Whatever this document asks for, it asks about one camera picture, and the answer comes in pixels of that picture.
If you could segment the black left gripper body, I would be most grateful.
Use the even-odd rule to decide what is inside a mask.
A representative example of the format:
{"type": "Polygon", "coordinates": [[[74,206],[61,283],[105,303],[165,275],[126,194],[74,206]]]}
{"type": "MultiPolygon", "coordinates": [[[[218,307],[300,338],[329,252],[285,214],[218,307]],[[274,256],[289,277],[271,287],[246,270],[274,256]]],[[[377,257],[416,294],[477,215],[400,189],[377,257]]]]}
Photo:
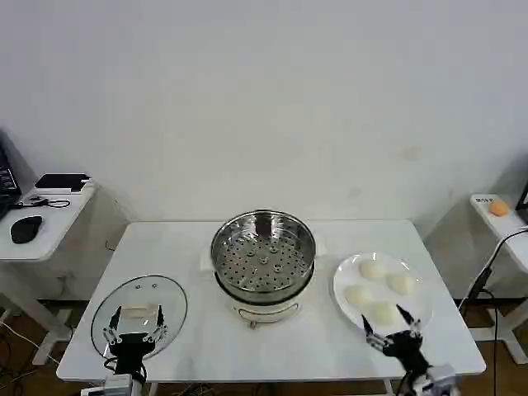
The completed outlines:
{"type": "Polygon", "coordinates": [[[144,342],[146,332],[132,332],[120,335],[120,342],[110,345],[115,360],[116,374],[145,374],[144,357],[155,349],[155,343],[144,342]]]}

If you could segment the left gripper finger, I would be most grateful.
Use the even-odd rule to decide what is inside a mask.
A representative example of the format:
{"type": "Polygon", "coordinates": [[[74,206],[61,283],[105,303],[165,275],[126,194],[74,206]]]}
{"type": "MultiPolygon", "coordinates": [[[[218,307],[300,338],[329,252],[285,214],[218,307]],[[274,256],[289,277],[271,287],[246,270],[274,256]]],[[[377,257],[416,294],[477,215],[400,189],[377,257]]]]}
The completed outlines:
{"type": "Polygon", "coordinates": [[[106,339],[108,345],[115,345],[120,342],[120,336],[117,332],[120,321],[121,306],[111,315],[110,321],[106,327],[102,329],[103,337],[106,339]]]}
{"type": "Polygon", "coordinates": [[[168,332],[168,325],[165,324],[162,305],[158,306],[158,313],[156,317],[156,327],[143,337],[144,342],[157,343],[162,341],[168,332]]]}

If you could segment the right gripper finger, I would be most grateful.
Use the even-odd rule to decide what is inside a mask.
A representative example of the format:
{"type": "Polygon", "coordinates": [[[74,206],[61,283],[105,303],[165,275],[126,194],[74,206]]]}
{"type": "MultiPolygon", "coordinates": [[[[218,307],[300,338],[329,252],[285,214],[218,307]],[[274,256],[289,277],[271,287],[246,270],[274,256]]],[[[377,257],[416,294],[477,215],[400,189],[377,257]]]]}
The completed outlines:
{"type": "Polygon", "coordinates": [[[363,314],[361,315],[361,318],[365,331],[365,339],[368,345],[370,345],[377,351],[383,351],[386,347],[391,344],[391,341],[387,337],[381,336],[374,331],[368,319],[363,314]]]}
{"type": "Polygon", "coordinates": [[[396,305],[397,310],[403,317],[404,322],[408,325],[407,330],[397,332],[399,337],[406,337],[412,339],[422,339],[422,322],[420,319],[415,319],[406,309],[399,304],[396,305]]]}

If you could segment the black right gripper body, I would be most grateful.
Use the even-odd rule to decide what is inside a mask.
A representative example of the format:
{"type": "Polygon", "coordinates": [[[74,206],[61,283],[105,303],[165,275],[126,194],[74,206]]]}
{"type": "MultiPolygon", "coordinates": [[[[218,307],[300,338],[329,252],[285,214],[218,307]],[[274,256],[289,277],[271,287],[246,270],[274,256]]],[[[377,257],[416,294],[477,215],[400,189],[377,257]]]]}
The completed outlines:
{"type": "Polygon", "coordinates": [[[405,330],[389,334],[383,347],[386,356],[396,358],[406,372],[425,374],[430,367],[421,352],[423,337],[419,331],[405,330]]]}

